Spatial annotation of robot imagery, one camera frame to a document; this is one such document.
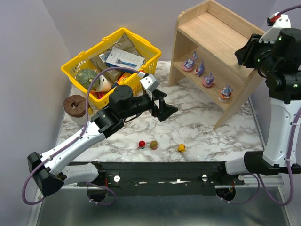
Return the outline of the olive brown toy figure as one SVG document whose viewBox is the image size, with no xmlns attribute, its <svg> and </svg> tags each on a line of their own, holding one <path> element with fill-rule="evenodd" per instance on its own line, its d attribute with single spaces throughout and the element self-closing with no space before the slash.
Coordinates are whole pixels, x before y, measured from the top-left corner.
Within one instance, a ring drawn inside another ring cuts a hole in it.
<svg viewBox="0 0 301 226">
<path fill-rule="evenodd" d="M 157 141 L 151 141 L 149 148 L 151 148 L 152 150 L 156 150 L 158 148 L 158 142 Z"/>
</svg>

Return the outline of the bunny holding strawberry cake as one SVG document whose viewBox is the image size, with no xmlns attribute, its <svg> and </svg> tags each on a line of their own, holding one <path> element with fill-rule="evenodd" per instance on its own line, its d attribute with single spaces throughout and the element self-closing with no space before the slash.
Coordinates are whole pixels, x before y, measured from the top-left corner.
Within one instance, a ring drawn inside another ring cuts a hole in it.
<svg viewBox="0 0 301 226">
<path fill-rule="evenodd" d="M 204 65 L 204 60 L 202 60 L 201 65 L 197 69 L 194 70 L 194 75 L 196 75 L 197 77 L 200 77 L 203 75 L 204 71 L 205 71 L 205 65 Z"/>
</svg>

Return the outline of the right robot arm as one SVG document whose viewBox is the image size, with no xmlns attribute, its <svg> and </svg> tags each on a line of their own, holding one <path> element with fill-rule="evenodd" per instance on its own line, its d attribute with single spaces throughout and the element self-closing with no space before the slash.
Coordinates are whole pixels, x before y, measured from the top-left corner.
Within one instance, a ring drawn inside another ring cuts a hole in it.
<svg viewBox="0 0 301 226">
<path fill-rule="evenodd" d="M 264 151 L 226 161 L 224 171 L 228 175 L 300 174 L 294 151 L 301 116 L 301 31 L 282 28 L 267 43 L 261 37 L 252 34 L 235 56 L 239 65 L 257 70 L 266 79 L 271 103 L 268 141 Z"/>
</svg>

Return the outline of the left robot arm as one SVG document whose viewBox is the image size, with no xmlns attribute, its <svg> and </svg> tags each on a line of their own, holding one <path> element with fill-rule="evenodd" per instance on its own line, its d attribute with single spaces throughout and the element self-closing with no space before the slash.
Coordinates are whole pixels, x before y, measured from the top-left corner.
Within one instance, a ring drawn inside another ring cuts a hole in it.
<svg viewBox="0 0 301 226">
<path fill-rule="evenodd" d="M 156 89 L 154 98 L 147 94 L 135 97 L 129 86 L 117 86 L 109 96 L 109 104 L 99 110 L 80 131 L 52 150 L 41 155 L 36 152 L 30 154 L 29 169 L 43 196 L 53 195 L 68 184 L 104 184 L 105 170 L 99 163 L 70 163 L 91 146 L 123 128 L 126 118 L 137 118 L 141 113 L 150 111 L 159 121 L 168 119 L 178 108 L 166 104 L 166 96 Z"/>
</svg>

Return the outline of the wooden shelf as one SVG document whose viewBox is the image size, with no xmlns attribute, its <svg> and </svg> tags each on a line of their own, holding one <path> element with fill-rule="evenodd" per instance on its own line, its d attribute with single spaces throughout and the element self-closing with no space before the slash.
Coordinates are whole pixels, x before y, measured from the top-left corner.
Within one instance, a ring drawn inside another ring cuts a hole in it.
<svg viewBox="0 0 301 226">
<path fill-rule="evenodd" d="M 255 69 L 240 66 L 235 56 L 235 51 L 242 48 L 253 33 L 263 34 L 263 30 L 214 0 L 205 0 L 177 18 L 169 85 L 186 77 L 211 97 L 223 109 L 214 129 L 234 115 L 263 80 Z M 214 77 L 215 85 L 211 88 L 202 85 L 201 77 L 182 69 L 194 51 L 199 56 L 195 66 L 204 60 L 204 75 L 212 73 Z M 226 85 L 230 85 L 233 92 L 223 102 L 219 92 Z"/>
</svg>

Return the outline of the yellow duck toy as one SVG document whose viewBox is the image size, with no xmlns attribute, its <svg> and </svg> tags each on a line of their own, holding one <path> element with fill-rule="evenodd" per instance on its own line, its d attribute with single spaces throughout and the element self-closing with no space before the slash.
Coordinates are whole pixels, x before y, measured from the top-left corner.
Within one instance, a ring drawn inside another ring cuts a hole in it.
<svg viewBox="0 0 301 226">
<path fill-rule="evenodd" d="M 185 152 L 185 150 L 186 150 L 186 146 L 184 144 L 178 145 L 178 148 L 177 148 L 178 152 L 183 153 L 183 152 Z"/>
</svg>

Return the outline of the red round toy figure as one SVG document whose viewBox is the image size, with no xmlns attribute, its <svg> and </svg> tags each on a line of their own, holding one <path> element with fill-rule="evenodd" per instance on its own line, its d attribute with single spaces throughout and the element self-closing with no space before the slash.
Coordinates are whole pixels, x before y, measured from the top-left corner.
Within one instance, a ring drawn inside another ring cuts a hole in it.
<svg viewBox="0 0 301 226">
<path fill-rule="evenodd" d="M 144 149 L 145 146 L 146 146 L 146 143 L 145 143 L 143 140 L 141 140 L 141 141 L 138 143 L 138 148 L 137 148 L 137 149 Z"/>
</svg>

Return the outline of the blue razor package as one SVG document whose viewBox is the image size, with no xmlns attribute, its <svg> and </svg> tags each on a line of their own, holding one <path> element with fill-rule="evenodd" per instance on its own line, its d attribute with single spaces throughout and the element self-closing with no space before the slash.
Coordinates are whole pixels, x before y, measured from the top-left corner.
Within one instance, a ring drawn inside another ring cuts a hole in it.
<svg viewBox="0 0 301 226">
<path fill-rule="evenodd" d="M 138 71 L 145 63 L 145 58 L 123 51 L 121 49 L 113 48 L 106 58 L 108 66 L 124 67 Z"/>
</svg>

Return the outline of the white orange plush toy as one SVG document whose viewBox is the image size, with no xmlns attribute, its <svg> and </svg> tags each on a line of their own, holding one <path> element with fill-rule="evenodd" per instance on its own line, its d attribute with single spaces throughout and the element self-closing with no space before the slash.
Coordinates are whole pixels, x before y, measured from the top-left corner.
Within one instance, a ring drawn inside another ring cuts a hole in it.
<svg viewBox="0 0 301 226">
<path fill-rule="evenodd" d="M 96 92 L 108 92 L 112 88 L 112 83 L 101 75 L 94 83 L 94 90 Z"/>
</svg>

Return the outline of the red snack packet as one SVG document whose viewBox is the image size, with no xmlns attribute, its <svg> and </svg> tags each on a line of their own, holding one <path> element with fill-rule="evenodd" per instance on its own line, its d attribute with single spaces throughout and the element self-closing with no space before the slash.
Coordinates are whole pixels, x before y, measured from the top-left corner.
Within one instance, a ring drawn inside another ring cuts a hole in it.
<svg viewBox="0 0 301 226">
<path fill-rule="evenodd" d="M 105 94 L 106 94 L 106 92 L 96 92 L 96 97 L 97 97 L 97 99 L 102 99 Z"/>
</svg>

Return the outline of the brown foil bag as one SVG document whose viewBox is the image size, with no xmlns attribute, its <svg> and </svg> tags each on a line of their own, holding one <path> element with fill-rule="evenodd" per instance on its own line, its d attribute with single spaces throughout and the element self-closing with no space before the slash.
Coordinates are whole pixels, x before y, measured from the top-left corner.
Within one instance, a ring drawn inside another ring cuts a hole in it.
<svg viewBox="0 0 301 226">
<path fill-rule="evenodd" d="M 127 68 L 126 72 L 130 72 L 130 69 L 139 70 L 144 65 L 145 58 L 127 34 L 123 34 L 111 47 L 91 58 L 91 62 L 99 72 L 109 67 L 124 67 Z"/>
</svg>

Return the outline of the green melon toy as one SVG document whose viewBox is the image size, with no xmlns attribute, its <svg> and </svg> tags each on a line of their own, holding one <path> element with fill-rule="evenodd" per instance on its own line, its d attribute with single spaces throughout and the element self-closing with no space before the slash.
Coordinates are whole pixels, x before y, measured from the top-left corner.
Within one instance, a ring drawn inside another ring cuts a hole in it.
<svg viewBox="0 0 301 226">
<path fill-rule="evenodd" d="M 88 90 L 91 82 L 97 75 L 98 73 L 95 70 L 91 68 L 84 68 L 75 75 L 75 79 L 80 85 Z"/>
</svg>

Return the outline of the brown lid white canister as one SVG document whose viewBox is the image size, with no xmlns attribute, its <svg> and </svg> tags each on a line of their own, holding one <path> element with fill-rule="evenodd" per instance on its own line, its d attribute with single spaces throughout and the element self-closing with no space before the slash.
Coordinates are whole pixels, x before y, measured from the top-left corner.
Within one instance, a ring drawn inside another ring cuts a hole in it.
<svg viewBox="0 0 301 226">
<path fill-rule="evenodd" d="M 63 102 L 65 112 L 80 128 L 86 121 L 86 98 L 81 95 L 72 95 Z"/>
</svg>

